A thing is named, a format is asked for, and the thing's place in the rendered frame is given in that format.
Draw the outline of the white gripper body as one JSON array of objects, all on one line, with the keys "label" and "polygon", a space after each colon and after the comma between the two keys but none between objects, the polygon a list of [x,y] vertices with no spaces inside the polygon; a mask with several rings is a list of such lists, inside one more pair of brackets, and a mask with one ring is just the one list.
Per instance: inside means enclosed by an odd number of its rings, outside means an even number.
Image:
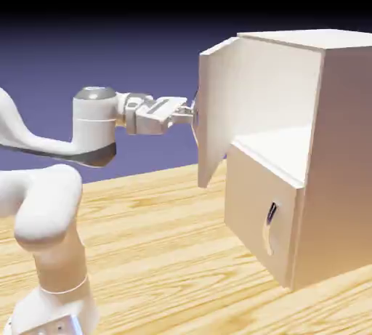
[{"label": "white gripper body", "polygon": [[135,111],[136,134],[163,134],[173,115],[187,102],[186,97],[159,97],[146,101]]}]

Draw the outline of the white cabinet door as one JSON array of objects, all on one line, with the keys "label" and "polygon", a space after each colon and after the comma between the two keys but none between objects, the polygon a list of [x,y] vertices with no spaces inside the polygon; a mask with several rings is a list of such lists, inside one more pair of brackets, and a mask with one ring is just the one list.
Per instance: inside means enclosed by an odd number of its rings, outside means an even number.
[{"label": "white cabinet door", "polygon": [[238,75],[239,38],[203,51],[198,66],[198,186],[206,188],[227,153],[234,113],[228,97]]},{"label": "white cabinet door", "polygon": [[[283,287],[294,289],[294,261],[304,183],[251,148],[233,144],[227,154],[225,224]],[[278,248],[264,250],[262,225],[271,202],[281,207],[274,223]]]}]

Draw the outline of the white cabinet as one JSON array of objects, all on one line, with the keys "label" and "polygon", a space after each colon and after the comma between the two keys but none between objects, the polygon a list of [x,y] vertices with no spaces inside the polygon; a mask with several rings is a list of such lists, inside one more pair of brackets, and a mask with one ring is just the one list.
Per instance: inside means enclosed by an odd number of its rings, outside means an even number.
[{"label": "white cabinet", "polygon": [[304,183],[292,290],[372,264],[372,33],[241,38],[250,112],[231,145]]}]

